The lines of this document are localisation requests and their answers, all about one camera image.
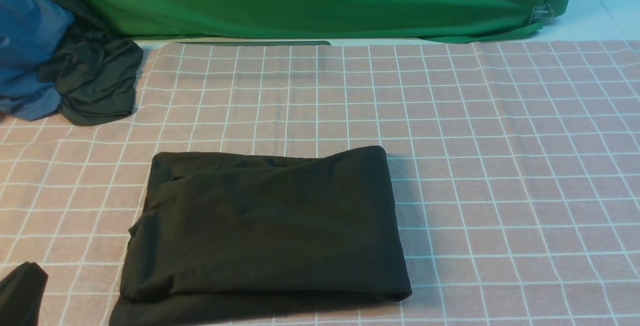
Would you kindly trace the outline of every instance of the folded black cloth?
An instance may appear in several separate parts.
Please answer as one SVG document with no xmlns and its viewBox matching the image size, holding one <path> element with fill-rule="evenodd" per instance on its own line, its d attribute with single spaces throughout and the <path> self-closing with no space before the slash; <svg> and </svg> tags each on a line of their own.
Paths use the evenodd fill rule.
<svg viewBox="0 0 640 326">
<path fill-rule="evenodd" d="M 160 153 L 110 326 L 400 301 L 407 276 L 386 153 Z"/>
<path fill-rule="evenodd" d="M 47 273 L 25 262 L 0 280 L 0 324 L 37 326 Z"/>
</svg>

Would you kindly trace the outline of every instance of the metal clip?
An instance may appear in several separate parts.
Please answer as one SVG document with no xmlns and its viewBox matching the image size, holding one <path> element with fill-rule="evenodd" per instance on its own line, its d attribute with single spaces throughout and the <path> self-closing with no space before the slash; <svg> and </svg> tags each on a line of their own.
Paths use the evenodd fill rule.
<svg viewBox="0 0 640 326">
<path fill-rule="evenodd" d="M 529 23 L 538 23 L 544 19 L 553 18 L 554 10 L 551 5 L 544 5 L 539 7 L 533 7 L 531 10 L 531 19 Z"/>
</svg>

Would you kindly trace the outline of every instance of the white floor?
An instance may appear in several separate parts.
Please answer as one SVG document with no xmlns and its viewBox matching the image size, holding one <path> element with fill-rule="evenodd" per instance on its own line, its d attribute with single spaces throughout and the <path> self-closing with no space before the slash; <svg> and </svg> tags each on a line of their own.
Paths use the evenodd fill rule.
<svg viewBox="0 0 640 326">
<path fill-rule="evenodd" d="M 529 41 L 640 40 L 640 0 L 569 0 L 564 15 L 550 20 Z M 330 39 L 334 46 L 425 43 L 418 39 Z M 166 43 L 141 42 L 144 48 Z"/>
</svg>

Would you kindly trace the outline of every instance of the pile of clothes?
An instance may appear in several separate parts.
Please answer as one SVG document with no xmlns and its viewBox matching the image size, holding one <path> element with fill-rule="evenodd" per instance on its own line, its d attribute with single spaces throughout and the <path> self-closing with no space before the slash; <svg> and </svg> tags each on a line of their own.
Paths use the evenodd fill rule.
<svg viewBox="0 0 640 326">
<path fill-rule="evenodd" d="M 0 113 L 74 125 L 133 113 L 143 51 L 80 0 L 0 0 Z"/>
</svg>

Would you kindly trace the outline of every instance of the pink grid mat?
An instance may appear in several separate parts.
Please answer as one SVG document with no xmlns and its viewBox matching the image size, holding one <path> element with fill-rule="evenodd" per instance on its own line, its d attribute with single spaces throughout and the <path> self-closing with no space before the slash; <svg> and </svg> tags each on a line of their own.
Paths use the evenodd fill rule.
<svg viewBox="0 0 640 326">
<path fill-rule="evenodd" d="M 156 152 L 381 144 L 414 296 L 233 323 L 638 326 L 639 51 L 165 46 L 132 118 L 0 120 L 0 276 L 39 262 L 41 325 L 105 324 Z"/>
</svg>

